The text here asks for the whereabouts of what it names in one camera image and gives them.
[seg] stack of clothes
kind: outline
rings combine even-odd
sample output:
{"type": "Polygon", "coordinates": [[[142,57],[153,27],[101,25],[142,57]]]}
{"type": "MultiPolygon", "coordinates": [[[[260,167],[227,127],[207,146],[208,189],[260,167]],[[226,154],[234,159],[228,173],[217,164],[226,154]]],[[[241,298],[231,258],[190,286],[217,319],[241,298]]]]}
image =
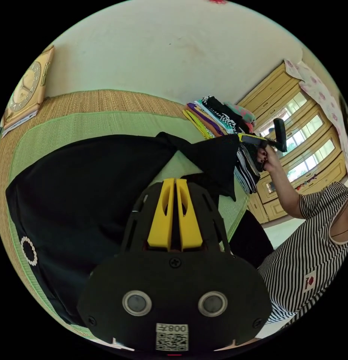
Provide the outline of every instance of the stack of clothes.
{"type": "MultiPolygon", "coordinates": [[[[238,105],[221,103],[211,95],[194,103],[188,103],[183,114],[205,139],[238,133],[253,134],[256,125],[253,113],[238,105]]],[[[247,194],[257,192],[256,184],[263,170],[262,164],[257,162],[256,157],[255,145],[240,143],[234,174],[247,194]]]]}

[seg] black and white striped shirt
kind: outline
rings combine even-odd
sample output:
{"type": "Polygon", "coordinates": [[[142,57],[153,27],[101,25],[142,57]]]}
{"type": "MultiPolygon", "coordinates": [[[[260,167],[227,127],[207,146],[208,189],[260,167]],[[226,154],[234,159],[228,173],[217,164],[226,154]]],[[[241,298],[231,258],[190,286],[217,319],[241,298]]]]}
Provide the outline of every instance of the black and white striped shirt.
{"type": "Polygon", "coordinates": [[[348,241],[335,243],[330,228],[347,201],[348,187],[339,182],[300,196],[306,221],[258,268],[272,302],[267,324],[293,317],[286,326],[292,324],[331,284],[348,253],[348,241]]]}

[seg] hand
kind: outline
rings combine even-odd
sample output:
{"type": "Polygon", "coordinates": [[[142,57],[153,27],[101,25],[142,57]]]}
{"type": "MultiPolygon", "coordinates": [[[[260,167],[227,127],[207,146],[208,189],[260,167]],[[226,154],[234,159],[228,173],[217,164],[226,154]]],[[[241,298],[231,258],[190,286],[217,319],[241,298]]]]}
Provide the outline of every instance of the hand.
{"type": "Polygon", "coordinates": [[[269,173],[281,167],[279,157],[270,145],[267,145],[265,149],[258,149],[257,161],[264,163],[264,170],[269,173]]]}

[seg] woven mat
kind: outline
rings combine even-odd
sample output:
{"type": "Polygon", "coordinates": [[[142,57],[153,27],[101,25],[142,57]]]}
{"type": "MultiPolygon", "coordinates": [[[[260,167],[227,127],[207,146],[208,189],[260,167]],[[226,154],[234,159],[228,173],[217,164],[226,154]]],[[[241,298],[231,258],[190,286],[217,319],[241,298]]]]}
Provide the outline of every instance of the woven mat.
{"type": "MultiPolygon", "coordinates": [[[[115,133],[155,136],[160,131],[166,131],[192,143],[202,141],[201,135],[190,122],[178,118],[179,116],[183,117],[181,115],[182,108],[181,104],[145,94],[122,94],[120,91],[111,90],[68,94],[46,100],[34,119],[13,130],[0,140],[0,235],[5,249],[16,272],[33,297],[58,322],[78,335],[92,337],[86,328],[69,326],[55,314],[50,303],[42,294],[29,264],[24,260],[15,227],[8,216],[5,189],[8,183],[27,166],[49,152],[80,139],[115,133]],[[128,100],[130,95],[133,95],[132,101],[128,100]],[[100,101],[95,102],[90,101],[90,99],[100,99],[100,101]],[[89,113],[89,109],[92,108],[88,105],[89,103],[93,105],[96,111],[101,112],[89,113]],[[70,111],[70,104],[72,109],[85,110],[86,113],[61,116],[49,120],[55,114],[73,113],[73,110],[70,111]],[[131,111],[133,109],[136,111],[156,111],[166,115],[173,114],[175,118],[148,113],[103,110],[110,107],[125,108],[131,111]]],[[[177,153],[153,182],[161,181],[166,177],[180,177],[199,171],[185,156],[177,153]]],[[[220,199],[219,210],[224,215],[228,236],[231,236],[236,229],[248,202],[248,197],[239,184],[236,184],[235,189],[237,202],[234,203],[231,199],[223,196],[220,199]]]]}

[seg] clock face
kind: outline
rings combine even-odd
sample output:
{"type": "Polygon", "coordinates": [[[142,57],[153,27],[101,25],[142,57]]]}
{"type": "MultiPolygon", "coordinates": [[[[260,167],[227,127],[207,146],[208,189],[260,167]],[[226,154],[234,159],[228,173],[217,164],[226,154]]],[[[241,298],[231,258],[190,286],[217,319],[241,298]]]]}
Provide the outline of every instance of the clock face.
{"type": "Polygon", "coordinates": [[[21,78],[9,102],[12,111],[21,110],[32,98],[39,84],[41,69],[40,63],[35,61],[21,78]]]}

